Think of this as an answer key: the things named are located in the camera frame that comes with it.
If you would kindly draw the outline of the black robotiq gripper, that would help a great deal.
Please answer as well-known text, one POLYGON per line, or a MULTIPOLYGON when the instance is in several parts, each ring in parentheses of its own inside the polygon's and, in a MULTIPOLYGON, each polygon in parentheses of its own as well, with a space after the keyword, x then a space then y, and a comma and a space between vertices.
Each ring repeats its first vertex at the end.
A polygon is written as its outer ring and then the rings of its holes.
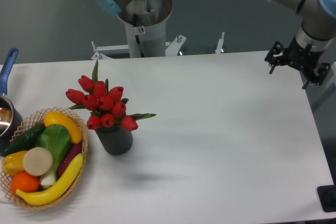
MULTIPOLYGON (((319 63, 324 51, 315 49, 313 42, 303 42, 301 45, 296 37, 292 39, 287 49, 292 66, 302 71, 306 79, 302 89, 305 89, 309 84, 321 86, 331 68, 329 63, 319 63)), ((288 63, 284 53, 285 48, 279 41, 276 41, 264 59, 270 67, 269 74, 272 74, 277 66, 285 66, 288 63)))

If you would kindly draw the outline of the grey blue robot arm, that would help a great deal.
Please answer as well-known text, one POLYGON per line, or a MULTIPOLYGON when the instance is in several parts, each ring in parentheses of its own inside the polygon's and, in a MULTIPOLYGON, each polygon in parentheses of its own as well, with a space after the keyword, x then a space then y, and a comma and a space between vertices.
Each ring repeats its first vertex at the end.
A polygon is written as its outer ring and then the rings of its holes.
MULTIPOLYGON (((166 20, 172 0, 95 0, 109 15, 118 16, 127 32, 132 58, 167 55, 166 20)), ((290 45, 276 42, 265 61, 271 68, 289 66, 300 71, 306 84, 322 85, 330 64, 320 57, 335 38, 335 0, 268 0, 302 17, 290 45)))

